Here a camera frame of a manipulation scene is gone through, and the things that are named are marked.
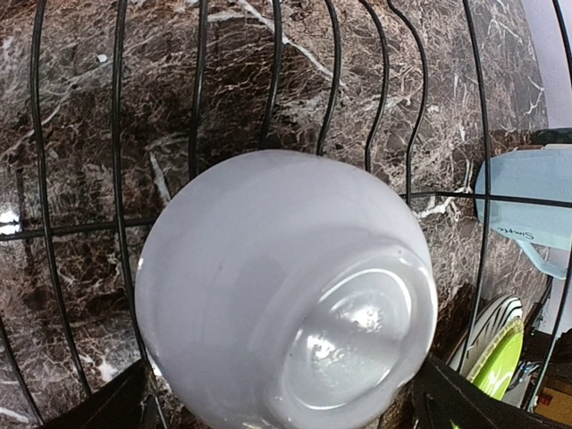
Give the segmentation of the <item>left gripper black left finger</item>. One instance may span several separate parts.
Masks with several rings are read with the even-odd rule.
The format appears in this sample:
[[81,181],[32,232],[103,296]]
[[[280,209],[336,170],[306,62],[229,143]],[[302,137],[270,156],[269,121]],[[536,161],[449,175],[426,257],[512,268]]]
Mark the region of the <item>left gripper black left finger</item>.
[[155,428],[158,406],[153,395],[151,375],[151,365],[140,359],[77,407],[50,420],[42,427]]

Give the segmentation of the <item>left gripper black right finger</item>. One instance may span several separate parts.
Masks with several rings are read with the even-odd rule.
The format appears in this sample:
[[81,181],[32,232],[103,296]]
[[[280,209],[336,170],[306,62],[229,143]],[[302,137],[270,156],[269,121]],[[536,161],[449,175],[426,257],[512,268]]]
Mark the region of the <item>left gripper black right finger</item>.
[[559,424],[495,400],[439,358],[429,355],[413,379],[412,397],[421,428],[550,429]]

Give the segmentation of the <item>bright green plate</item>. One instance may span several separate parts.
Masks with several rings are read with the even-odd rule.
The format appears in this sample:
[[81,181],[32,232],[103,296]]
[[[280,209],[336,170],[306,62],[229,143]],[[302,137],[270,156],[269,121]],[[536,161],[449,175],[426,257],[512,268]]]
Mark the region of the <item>bright green plate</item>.
[[472,384],[489,397],[502,400],[517,369],[523,339],[524,333],[506,337]]

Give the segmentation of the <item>blue striped white plate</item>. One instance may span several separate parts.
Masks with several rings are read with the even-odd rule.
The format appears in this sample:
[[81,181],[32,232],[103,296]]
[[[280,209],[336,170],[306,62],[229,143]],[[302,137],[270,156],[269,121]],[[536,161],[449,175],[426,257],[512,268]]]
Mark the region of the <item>blue striped white plate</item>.
[[455,349],[450,353],[447,364],[455,370],[461,366],[461,374],[467,376],[497,332],[512,319],[522,317],[523,305],[518,296],[498,296],[478,314],[467,352],[463,353],[467,343],[467,331],[464,331]]

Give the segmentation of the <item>white bowl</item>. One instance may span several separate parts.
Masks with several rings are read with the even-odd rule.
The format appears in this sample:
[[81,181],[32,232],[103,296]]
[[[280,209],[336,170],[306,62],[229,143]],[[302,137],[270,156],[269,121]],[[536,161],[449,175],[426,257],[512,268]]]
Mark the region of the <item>white bowl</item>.
[[202,172],[142,249],[135,309],[173,393],[213,428],[361,428],[433,342],[430,252],[371,173],[263,150]]

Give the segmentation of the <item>light blue mug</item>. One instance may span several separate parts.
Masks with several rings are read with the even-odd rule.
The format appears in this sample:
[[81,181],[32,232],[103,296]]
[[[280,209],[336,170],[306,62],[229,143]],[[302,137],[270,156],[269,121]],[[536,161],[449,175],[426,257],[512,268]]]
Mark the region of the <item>light blue mug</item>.
[[475,201],[477,219],[515,241],[542,273],[564,280],[567,268],[544,259],[536,246],[571,248],[571,149],[548,145],[519,149],[482,164],[475,193],[490,186],[494,199]]

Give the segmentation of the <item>woven yellow green plate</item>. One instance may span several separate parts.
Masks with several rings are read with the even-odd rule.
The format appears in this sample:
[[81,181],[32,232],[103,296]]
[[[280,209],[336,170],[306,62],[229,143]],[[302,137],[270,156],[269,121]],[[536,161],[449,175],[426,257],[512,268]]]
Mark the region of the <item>woven yellow green plate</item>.
[[466,378],[469,382],[474,383],[477,376],[483,371],[485,364],[492,358],[495,350],[504,342],[506,337],[512,337],[513,334],[522,334],[524,332],[524,323],[520,317],[515,317],[508,321],[500,328],[487,344],[475,364],[468,372]]

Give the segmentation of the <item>dark green mug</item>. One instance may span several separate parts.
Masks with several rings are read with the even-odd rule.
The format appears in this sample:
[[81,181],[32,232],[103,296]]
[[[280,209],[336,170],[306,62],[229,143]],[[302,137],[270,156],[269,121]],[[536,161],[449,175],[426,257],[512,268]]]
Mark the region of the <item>dark green mug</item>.
[[560,127],[554,129],[536,130],[532,134],[531,144],[536,146],[571,145],[572,128]]

